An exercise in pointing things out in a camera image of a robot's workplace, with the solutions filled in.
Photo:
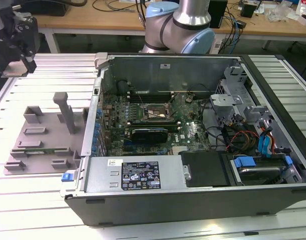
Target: red wire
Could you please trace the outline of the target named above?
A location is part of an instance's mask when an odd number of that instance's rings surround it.
[[[234,135],[234,137],[232,138],[231,143],[233,142],[233,140],[234,140],[240,133],[246,134],[245,132],[251,133],[251,131],[238,131],[238,132]]]

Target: metal frame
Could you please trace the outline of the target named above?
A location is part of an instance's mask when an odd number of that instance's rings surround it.
[[[58,43],[55,34],[94,34],[94,35],[130,35],[130,36],[144,36],[145,31],[143,30],[113,30],[113,29],[80,29],[80,28],[49,28],[40,27],[39,32],[46,36],[46,41],[48,43],[51,53],[60,53]],[[215,39],[212,44],[210,54],[218,54],[220,49],[220,43],[228,37],[228,33],[217,33],[215,34]],[[263,49],[268,47],[270,41],[304,41],[306,42],[306,36],[277,36],[277,35],[255,35],[255,34],[242,34],[241,39],[249,40],[265,40]]]

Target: blue latch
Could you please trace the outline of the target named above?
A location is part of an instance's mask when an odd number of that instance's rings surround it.
[[[255,163],[255,161],[254,161],[254,159],[253,159],[253,157],[251,157],[251,156],[239,156],[238,158],[236,158],[236,159],[234,159],[234,163],[235,163],[235,166],[237,167],[237,168],[240,168],[240,167],[255,167],[256,166],[256,163]]]
[[[287,163],[288,166],[292,165],[293,164],[293,161],[292,159],[290,158],[290,156],[285,156],[285,161]]]
[[[73,173],[64,173],[62,175],[62,182],[73,182],[74,181],[74,174]]]

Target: connector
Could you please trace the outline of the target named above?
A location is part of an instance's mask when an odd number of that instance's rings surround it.
[[[241,20],[237,20],[236,23],[239,29],[244,29],[246,27],[246,23]]]

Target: barcode sticker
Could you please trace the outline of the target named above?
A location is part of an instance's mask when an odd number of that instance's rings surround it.
[[[161,69],[170,69],[171,64],[161,64]]]
[[[114,166],[121,166],[123,163],[122,159],[108,159],[107,166],[114,167]]]

